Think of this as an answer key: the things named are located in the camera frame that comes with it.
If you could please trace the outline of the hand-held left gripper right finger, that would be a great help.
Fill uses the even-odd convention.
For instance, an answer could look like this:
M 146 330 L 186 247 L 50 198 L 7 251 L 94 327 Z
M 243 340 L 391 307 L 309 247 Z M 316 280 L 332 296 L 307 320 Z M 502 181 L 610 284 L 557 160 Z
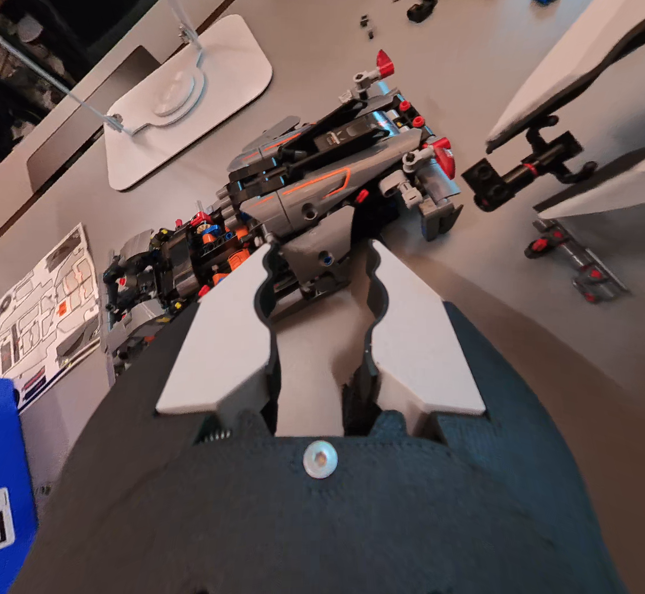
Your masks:
M 351 434 L 399 412 L 421 433 L 431 415 L 480 417 L 486 406 L 440 295 L 384 244 L 368 242 L 367 305 L 374 317 L 351 378 Z

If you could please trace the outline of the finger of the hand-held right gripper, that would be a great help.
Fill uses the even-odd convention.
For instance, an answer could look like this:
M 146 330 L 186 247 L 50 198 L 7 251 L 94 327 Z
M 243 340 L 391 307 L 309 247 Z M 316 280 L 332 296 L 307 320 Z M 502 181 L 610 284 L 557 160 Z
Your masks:
M 627 209 L 644 203 L 644 148 L 619 156 L 589 179 L 534 205 L 538 217 L 559 220 Z
M 490 154 L 580 96 L 644 44 L 644 0 L 592 0 L 517 91 L 486 141 Z

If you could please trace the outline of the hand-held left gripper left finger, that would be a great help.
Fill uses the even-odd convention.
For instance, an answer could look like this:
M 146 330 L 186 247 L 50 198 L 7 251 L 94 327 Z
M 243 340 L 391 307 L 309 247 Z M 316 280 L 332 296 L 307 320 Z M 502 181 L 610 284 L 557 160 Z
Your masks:
M 199 300 L 156 404 L 159 414 L 214 413 L 233 430 L 242 411 L 277 429 L 281 366 L 270 315 L 278 244 L 265 243 Z

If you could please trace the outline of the black lego steering wheel assembly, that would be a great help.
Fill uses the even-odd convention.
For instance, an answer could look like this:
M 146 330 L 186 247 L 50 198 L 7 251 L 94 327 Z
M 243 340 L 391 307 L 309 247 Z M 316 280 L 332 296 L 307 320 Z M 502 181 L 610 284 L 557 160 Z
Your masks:
M 565 185 L 584 182 L 594 174 L 599 167 L 597 162 L 586 162 L 578 172 L 572 172 L 566 166 L 567 161 L 583 152 L 570 131 L 551 142 L 542 137 L 540 131 L 555 126 L 558 121 L 556 115 L 549 115 L 533 122 L 526 131 L 531 154 L 503 176 L 486 158 L 462 173 L 463 180 L 474 192 L 473 200 L 480 210 L 495 211 L 546 174 L 553 175 Z

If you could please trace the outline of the grey black lego car model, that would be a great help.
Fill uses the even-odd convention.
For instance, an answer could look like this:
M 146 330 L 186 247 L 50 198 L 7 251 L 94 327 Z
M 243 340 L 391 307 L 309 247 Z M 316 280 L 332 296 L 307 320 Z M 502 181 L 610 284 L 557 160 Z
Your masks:
M 213 205 L 124 244 L 102 275 L 115 376 L 269 240 L 276 300 L 298 291 L 311 301 L 348 285 L 352 247 L 380 238 L 401 208 L 419 213 L 427 242 L 451 231 L 463 210 L 452 146 L 383 83 L 394 72 L 380 50 L 332 112 L 285 118 L 246 146 Z

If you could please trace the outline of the grey lego subassembly red pins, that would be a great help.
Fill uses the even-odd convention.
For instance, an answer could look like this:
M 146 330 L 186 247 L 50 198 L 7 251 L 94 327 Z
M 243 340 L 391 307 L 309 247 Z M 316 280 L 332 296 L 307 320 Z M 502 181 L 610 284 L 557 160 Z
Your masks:
M 591 304 L 612 302 L 631 292 L 622 280 L 557 220 L 536 219 L 538 235 L 526 246 L 527 259 L 543 259 L 556 252 L 574 270 L 571 284 Z

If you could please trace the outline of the lego sticker sheet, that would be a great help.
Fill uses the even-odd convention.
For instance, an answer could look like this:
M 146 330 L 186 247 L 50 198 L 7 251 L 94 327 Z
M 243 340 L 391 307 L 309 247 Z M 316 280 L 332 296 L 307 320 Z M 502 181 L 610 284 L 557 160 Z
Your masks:
M 100 342 L 100 296 L 85 229 L 78 224 L 1 296 L 1 378 L 19 412 Z

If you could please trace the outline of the blue storage bin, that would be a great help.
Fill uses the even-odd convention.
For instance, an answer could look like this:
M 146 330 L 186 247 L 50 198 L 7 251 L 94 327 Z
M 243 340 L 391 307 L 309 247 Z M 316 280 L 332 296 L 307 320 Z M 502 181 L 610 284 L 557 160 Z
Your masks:
M 10 379 L 1 379 L 1 592 L 22 568 L 38 528 L 27 453 Z

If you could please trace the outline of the white stand with metal arms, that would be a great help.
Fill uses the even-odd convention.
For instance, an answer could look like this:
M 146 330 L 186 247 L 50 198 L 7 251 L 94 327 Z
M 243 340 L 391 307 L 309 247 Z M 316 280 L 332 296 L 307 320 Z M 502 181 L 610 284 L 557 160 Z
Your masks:
M 154 174 L 257 99 L 271 64 L 239 15 L 198 30 L 223 0 L 158 0 L 11 154 L 1 159 L 1 214 L 35 193 L 27 160 L 81 107 L 102 120 L 109 185 L 123 192 Z M 87 100 L 137 46 L 157 69 L 102 114 Z

